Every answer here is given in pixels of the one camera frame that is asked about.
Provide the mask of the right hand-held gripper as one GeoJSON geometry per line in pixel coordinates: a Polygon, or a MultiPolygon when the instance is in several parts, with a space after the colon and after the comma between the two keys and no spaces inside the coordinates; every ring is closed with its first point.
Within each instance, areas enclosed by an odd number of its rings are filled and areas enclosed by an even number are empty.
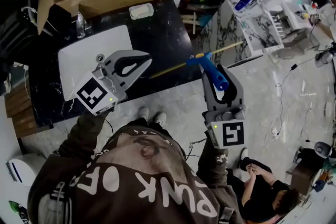
{"type": "Polygon", "coordinates": [[[228,88],[224,91],[222,100],[219,100],[213,82],[207,72],[203,70],[203,92],[208,109],[203,113],[207,128],[205,134],[216,149],[244,146],[246,128],[243,86],[226,67],[217,65],[217,68],[228,81],[228,88]],[[222,109],[222,103],[237,107],[222,109]]]}

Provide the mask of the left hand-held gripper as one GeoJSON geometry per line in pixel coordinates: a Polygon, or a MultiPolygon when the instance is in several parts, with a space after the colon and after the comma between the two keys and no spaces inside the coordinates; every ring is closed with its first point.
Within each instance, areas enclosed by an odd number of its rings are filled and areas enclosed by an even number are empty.
{"type": "Polygon", "coordinates": [[[79,81],[75,87],[76,98],[93,115],[101,114],[127,98],[125,90],[142,76],[151,63],[152,58],[147,52],[115,51],[79,81]]]}

